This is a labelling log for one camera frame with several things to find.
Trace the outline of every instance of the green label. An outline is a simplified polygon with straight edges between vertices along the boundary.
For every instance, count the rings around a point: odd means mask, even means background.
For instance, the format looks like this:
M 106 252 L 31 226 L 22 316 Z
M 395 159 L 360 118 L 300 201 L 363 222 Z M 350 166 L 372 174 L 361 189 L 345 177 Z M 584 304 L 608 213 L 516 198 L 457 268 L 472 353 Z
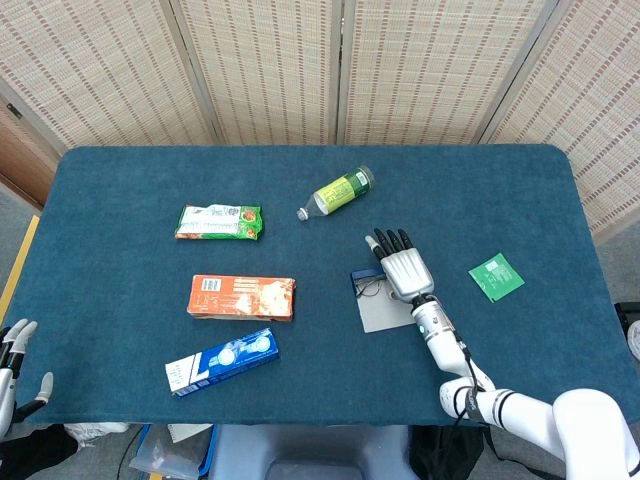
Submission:
M 501 253 L 469 270 L 469 275 L 492 303 L 524 285 L 524 280 Z
M 357 168 L 317 190 L 316 195 L 324 202 L 327 212 L 331 213 L 354 198 L 367 193 L 370 186 L 371 182 L 367 174 Z
M 371 182 L 367 174 L 360 168 L 356 168 L 353 172 L 345 173 L 344 178 L 351 184 L 354 196 L 359 197 L 369 191 Z

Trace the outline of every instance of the green card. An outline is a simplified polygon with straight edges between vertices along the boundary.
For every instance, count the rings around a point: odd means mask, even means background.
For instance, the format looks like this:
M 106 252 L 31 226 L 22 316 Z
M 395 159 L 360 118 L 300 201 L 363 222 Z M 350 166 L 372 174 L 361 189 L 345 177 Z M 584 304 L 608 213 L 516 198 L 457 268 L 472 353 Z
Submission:
M 469 270 L 469 275 L 473 277 L 492 303 L 524 285 L 524 280 L 501 253 L 479 267 Z

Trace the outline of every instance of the plastic bottle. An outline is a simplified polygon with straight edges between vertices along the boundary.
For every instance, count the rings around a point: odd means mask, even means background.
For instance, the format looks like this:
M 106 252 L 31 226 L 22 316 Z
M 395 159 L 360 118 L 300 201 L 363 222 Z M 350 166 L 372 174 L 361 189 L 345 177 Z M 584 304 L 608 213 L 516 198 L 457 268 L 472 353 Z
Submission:
M 301 222 L 309 217 L 329 215 L 354 198 L 364 195 L 375 185 L 371 170 L 364 165 L 345 173 L 326 187 L 316 190 L 304 208 L 299 208 L 297 215 Z

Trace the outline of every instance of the black cable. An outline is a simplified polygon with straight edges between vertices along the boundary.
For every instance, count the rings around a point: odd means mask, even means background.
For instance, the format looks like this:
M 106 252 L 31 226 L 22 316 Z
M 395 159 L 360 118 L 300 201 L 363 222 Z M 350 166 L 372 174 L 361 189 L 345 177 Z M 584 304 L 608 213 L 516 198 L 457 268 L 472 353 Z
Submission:
M 136 438 L 138 438 L 138 435 L 140 435 L 140 432 L 142 431 L 143 428 L 144 428 L 144 425 L 141 426 L 140 430 L 138 430 L 138 432 L 133 436 L 133 438 L 131 438 L 129 445 L 127 445 L 127 448 L 124 450 L 124 453 L 122 454 L 122 458 L 120 459 L 120 464 L 118 465 L 118 475 L 116 475 L 116 480 L 120 480 L 120 470 L 122 469 L 122 464 L 124 463 L 124 459 L 126 458 L 127 453 L 131 448 L 131 445 L 133 445 L 133 442 L 135 442 Z
M 362 288 L 360 288 L 360 290 L 358 290 L 358 293 L 356 293 L 356 298 L 360 298 L 360 297 L 375 297 L 378 293 L 380 293 L 380 279 L 377 278 L 375 280 L 371 280 L 370 282 L 366 283 Z M 371 285 L 377 283 L 377 287 L 378 289 L 374 292 L 374 293 L 364 293 L 367 288 L 369 288 Z
M 451 447 L 453 446 L 453 436 L 455 435 L 454 430 L 458 426 L 458 424 L 462 420 L 462 417 L 464 417 L 466 413 L 467 413 L 467 409 L 463 408 L 462 411 L 460 412 L 460 415 L 458 415 L 458 417 L 456 418 L 456 421 L 453 422 L 453 426 L 451 427 L 449 436 L 447 437 L 447 441 L 442 442 L 446 446 L 444 446 L 442 449 L 442 458 L 439 460 L 439 465 L 436 467 L 437 471 L 434 472 L 436 475 L 433 478 L 436 480 L 437 479 L 447 480 L 448 478 L 444 476 L 443 471 L 445 468 L 447 468 L 447 457 L 449 456 L 449 452 L 451 451 Z
M 478 391 L 478 379 L 476 378 L 476 373 L 473 371 L 473 367 L 471 366 L 471 353 L 469 352 L 469 349 L 466 346 L 462 349 L 462 352 L 464 353 L 464 358 L 465 358 L 465 360 L 467 362 L 467 365 L 469 366 L 469 371 L 471 372 L 471 378 L 473 378 L 473 385 L 474 385 L 473 388 L 477 392 Z M 514 393 L 515 392 L 510 392 L 505 396 L 505 398 L 503 398 L 502 403 L 500 404 L 499 417 L 502 417 L 502 406 L 504 405 L 504 401 L 507 399 L 507 397 L 509 397 L 510 395 L 513 395 Z M 499 421 L 500 421 L 500 424 L 502 425 L 502 428 L 505 431 L 507 431 L 504 428 L 504 425 L 502 424 L 502 418 L 500 418 Z M 537 476 L 539 478 L 543 478 L 545 480 L 561 480 L 561 477 L 557 477 L 556 475 L 552 475 L 550 473 L 543 472 L 541 470 L 537 470 L 535 468 L 529 467 L 529 466 L 525 465 L 524 463 L 519 462 L 518 460 L 512 460 L 512 459 L 507 459 L 507 458 L 500 457 L 500 455 L 498 455 L 498 452 L 496 452 L 496 448 L 495 448 L 495 446 L 493 444 L 493 440 L 491 438 L 491 430 L 490 430 L 491 426 L 488 423 L 484 423 L 484 425 L 485 426 L 483 428 L 485 429 L 484 430 L 485 439 L 487 440 L 487 444 L 489 445 L 489 448 L 491 448 L 491 451 L 493 452 L 493 454 L 496 456 L 496 458 L 498 460 L 500 460 L 501 462 L 507 460 L 507 461 L 514 462 L 514 463 L 517 463 L 519 465 L 522 465 L 524 468 L 529 470 L 529 472 L 531 472 L 533 475 L 535 475 L 535 476 Z
M 456 338 L 459 342 L 462 342 L 462 339 L 460 338 L 459 335 L 456 334 Z M 471 372 L 471 378 L 473 379 L 473 390 L 474 392 L 478 391 L 478 379 L 476 377 L 476 372 L 473 371 L 473 367 L 471 366 L 471 352 L 469 352 L 469 349 L 467 348 L 467 346 L 465 345 L 464 348 L 462 348 L 462 353 L 464 354 L 464 359 L 467 362 L 467 366 L 469 367 L 469 371 Z M 454 408 L 456 406 L 455 402 L 456 402 L 456 396 L 454 395 L 453 397 L 453 402 L 454 402 Z M 444 474 L 443 474 L 443 470 L 446 468 L 446 460 L 447 457 L 449 455 L 449 451 L 451 450 L 451 447 L 453 446 L 453 436 L 454 436 L 454 430 L 462 421 L 462 418 L 465 416 L 465 414 L 467 413 L 467 408 L 463 408 L 462 412 L 460 412 L 460 414 L 458 415 L 458 417 L 456 418 L 456 421 L 453 422 L 453 428 L 451 429 L 451 433 L 449 434 L 449 438 L 447 439 L 446 442 L 446 447 L 444 448 L 444 453 L 442 454 L 442 458 L 440 459 L 440 468 L 438 469 L 437 475 L 435 478 L 442 478 L 444 479 Z

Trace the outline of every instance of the snack package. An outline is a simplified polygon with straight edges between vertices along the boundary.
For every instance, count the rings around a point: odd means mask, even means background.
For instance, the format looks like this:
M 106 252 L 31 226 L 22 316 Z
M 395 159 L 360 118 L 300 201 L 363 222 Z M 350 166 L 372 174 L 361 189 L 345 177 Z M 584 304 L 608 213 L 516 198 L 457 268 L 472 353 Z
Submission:
M 194 275 L 187 312 L 197 318 L 291 321 L 294 288 L 293 278 Z
M 182 210 L 176 238 L 219 239 L 239 238 L 257 240 L 262 231 L 260 207 L 209 205 L 194 207 L 187 205 Z

